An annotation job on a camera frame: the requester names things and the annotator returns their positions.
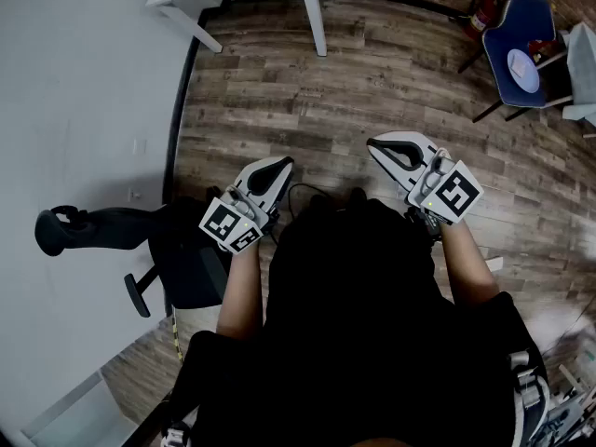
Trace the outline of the grey metal equipment stand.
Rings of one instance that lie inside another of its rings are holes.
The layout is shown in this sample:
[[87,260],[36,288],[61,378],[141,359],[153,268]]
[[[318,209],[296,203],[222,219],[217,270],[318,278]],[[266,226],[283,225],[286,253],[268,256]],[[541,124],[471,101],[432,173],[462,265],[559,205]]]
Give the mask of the grey metal equipment stand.
[[541,447],[596,447],[596,324],[565,335],[545,357],[551,388]]

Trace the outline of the grey box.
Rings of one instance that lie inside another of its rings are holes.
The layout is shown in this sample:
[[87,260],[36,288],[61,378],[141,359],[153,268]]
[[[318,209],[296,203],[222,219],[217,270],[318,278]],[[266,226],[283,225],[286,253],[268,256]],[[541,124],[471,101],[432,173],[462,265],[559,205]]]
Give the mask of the grey box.
[[563,108],[563,118],[585,119],[596,128],[596,33],[580,22],[563,41],[573,96],[572,103]]

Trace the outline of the person's right forearm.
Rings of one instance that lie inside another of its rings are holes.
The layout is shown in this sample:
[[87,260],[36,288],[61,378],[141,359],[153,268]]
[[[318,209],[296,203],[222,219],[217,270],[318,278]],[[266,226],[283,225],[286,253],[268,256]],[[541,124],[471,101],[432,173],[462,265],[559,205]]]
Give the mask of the person's right forearm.
[[441,223],[440,233],[454,303],[471,308],[496,297],[499,288],[466,223]]

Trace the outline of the red fire extinguisher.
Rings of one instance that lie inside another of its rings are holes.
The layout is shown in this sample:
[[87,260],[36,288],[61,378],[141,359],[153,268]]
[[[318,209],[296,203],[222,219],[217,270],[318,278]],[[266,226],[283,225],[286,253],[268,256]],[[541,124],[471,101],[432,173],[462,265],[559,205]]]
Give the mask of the red fire extinguisher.
[[468,9],[465,33],[473,40],[480,40],[482,33],[494,23],[498,15],[497,0],[472,0]]

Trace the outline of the white shelf unit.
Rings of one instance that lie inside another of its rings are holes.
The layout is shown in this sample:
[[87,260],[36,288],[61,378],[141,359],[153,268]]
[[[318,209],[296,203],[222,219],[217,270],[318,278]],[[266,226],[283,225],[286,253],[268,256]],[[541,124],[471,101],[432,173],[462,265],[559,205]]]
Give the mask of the white shelf unit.
[[122,447],[137,427],[95,372],[21,432],[35,447]]

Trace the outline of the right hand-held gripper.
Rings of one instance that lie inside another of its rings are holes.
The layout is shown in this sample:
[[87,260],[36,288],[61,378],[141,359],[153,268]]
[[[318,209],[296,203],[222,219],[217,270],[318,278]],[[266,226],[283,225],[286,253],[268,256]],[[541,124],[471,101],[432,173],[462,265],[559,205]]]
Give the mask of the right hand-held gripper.
[[422,133],[383,133],[367,141],[367,149],[395,182],[412,190],[406,197],[405,217],[424,228],[432,243],[441,240],[441,224],[460,223],[483,195],[464,162],[453,161],[446,149],[438,149]]

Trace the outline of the yellow tape strip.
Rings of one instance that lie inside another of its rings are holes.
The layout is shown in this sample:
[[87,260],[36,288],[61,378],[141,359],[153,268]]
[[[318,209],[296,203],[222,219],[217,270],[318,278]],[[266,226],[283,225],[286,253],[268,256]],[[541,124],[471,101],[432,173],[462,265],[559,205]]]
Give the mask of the yellow tape strip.
[[171,328],[172,328],[173,343],[174,343],[175,351],[176,351],[176,354],[178,357],[178,361],[182,365],[183,364],[183,350],[181,348],[180,335],[179,335],[179,331],[178,331],[177,314],[176,314],[176,309],[174,306],[172,306],[172,309],[171,309],[170,321],[171,321]]

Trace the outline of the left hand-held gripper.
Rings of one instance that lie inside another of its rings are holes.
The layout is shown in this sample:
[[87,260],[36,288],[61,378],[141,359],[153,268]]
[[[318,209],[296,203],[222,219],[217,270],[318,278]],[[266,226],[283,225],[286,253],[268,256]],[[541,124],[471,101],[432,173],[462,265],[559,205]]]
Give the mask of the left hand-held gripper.
[[246,166],[207,208],[199,228],[224,251],[241,253],[264,236],[276,219],[293,170],[289,156],[272,156]]

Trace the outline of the person's black clothing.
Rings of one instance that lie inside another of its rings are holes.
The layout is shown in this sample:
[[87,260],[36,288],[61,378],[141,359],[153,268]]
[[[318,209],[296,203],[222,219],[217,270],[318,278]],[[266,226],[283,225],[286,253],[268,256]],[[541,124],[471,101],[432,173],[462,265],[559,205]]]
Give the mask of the person's black clothing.
[[511,296],[445,297],[424,228],[355,189],[281,232],[263,327],[200,332],[193,447],[513,447],[548,381]]

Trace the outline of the blue padded chair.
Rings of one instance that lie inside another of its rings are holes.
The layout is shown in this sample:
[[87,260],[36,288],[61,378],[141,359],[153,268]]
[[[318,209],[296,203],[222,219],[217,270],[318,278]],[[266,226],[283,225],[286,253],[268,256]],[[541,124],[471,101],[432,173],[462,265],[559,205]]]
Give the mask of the blue padded chair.
[[[501,19],[493,28],[487,28],[481,35],[481,47],[458,69],[463,73],[480,57],[484,56],[493,73],[499,99],[476,115],[477,123],[503,105],[516,107],[517,112],[507,117],[510,121],[531,109],[546,109],[571,102],[571,94],[548,101],[544,90],[539,86],[534,94],[523,91],[513,80],[507,66],[507,55],[513,48],[525,52],[531,59],[529,43],[534,40],[552,41],[556,31],[549,2],[546,0],[507,0]],[[564,50],[536,65],[538,73],[555,61],[567,56]]]

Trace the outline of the white round plate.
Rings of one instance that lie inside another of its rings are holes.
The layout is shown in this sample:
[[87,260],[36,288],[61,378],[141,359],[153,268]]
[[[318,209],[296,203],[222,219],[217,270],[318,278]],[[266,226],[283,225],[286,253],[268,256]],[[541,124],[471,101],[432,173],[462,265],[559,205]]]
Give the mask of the white round plate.
[[534,60],[525,52],[513,48],[507,55],[507,66],[514,82],[525,92],[534,94],[540,86],[539,73]]

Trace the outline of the black office chair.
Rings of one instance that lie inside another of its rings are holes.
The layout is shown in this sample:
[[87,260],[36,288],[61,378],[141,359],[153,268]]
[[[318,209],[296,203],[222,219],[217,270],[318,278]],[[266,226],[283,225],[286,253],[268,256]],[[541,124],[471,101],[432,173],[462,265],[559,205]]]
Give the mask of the black office chair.
[[210,189],[206,201],[181,196],[153,211],[58,206],[39,213],[34,237],[48,256],[84,248],[131,251],[146,242],[154,265],[139,280],[132,274],[125,276],[131,302],[143,318],[150,311],[142,294],[157,278],[166,301],[177,309],[216,306],[224,298],[231,256],[199,223],[219,194],[217,188]]

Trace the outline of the person's left forearm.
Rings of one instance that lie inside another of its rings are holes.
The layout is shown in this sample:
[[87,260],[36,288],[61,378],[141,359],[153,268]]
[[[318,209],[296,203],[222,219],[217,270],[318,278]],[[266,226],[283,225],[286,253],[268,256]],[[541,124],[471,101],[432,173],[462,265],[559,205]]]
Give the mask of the person's left forearm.
[[259,243],[232,257],[216,332],[246,340],[263,327],[263,294]]

